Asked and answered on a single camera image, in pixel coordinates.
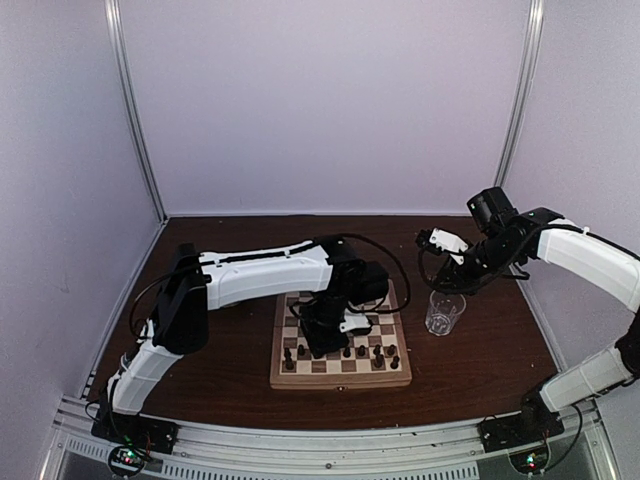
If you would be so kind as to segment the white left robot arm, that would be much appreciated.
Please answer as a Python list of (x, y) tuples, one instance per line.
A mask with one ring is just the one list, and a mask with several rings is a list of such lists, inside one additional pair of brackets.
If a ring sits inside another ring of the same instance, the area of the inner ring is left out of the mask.
[(380, 263), (360, 258), (344, 237), (330, 235), (236, 253), (199, 253), (183, 244), (158, 284), (138, 347), (122, 356), (101, 393), (104, 425), (123, 444), (143, 436), (136, 414), (164, 374), (207, 344), (209, 312), (245, 300), (309, 292), (311, 301), (294, 313), (309, 351), (319, 358), (347, 347), (350, 331), (367, 330), (366, 316), (353, 309), (384, 300), (389, 275)]

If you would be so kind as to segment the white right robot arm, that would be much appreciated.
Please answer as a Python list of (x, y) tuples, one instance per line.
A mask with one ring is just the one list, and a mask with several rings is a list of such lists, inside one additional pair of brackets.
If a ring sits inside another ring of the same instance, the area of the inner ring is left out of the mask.
[(472, 295), (533, 261), (527, 301), (547, 335), (559, 340), (565, 368), (533, 388), (513, 419), (519, 440), (535, 440), (551, 415), (639, 379), (639, 256), (586, 226), (544, 207), (520, 212), (500, 187), (467, 202), (481, 237), (464, 239), (444, 228), (423, 230), (421, 254), (444, 255), (429, 288)]

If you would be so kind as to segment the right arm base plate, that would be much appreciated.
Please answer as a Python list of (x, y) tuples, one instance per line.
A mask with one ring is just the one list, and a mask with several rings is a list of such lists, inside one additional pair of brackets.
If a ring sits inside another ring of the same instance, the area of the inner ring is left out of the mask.
[(522, 413), (503, 417), (491, 416), (483, 419), (477, 428), (486, 453), (543, 443), (565, 431), (557, 414), (541, 424), (528, 423)]

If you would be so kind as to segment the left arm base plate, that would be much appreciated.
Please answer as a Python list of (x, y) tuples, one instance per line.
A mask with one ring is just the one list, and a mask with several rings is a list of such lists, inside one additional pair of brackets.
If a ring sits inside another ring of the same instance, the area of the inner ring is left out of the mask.
[(113, 414), (95, 422), (91, 434), (114, 443), (132, 444), (141, 450), (171, 454), (178, 430), (179, 426), (170, 421)]

